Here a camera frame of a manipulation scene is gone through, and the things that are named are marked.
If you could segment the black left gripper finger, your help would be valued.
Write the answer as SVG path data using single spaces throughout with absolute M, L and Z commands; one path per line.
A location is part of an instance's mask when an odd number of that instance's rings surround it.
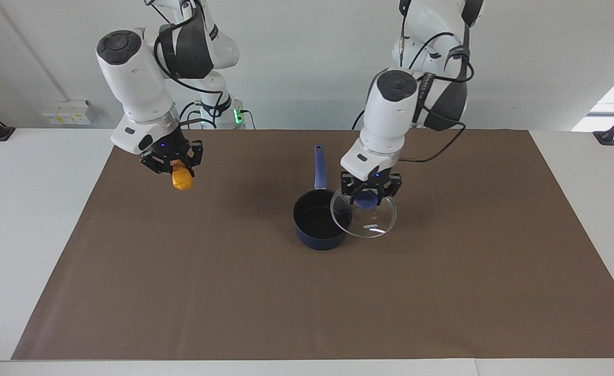
M 399 173 L 380 174 L 380 196 L 381 198 L 395 197 L 403 181 Z
M 355 178 L 355 176 L 350 173 L 341 174 L 341 195 L 348 204 L 355 202 L 355 195 L 360 191 L 363 184 L 363 181 Z

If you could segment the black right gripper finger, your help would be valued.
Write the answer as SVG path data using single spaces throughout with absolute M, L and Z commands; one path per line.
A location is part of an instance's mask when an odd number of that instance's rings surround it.
M 141 155 L 141 162 L 145 167 L 149 168 L 156 174 L 172 174 L 172 160 L 168 157 L 157 154 L 155 152 L 143 152 Z
M 202 140 L 194 140 L 188 145 L 186 152 L 186 167 L 190 172 L 190 175 L 194 178 L 194 168 L 202 163 L 202 157 L 204 155 L 204 143 Z

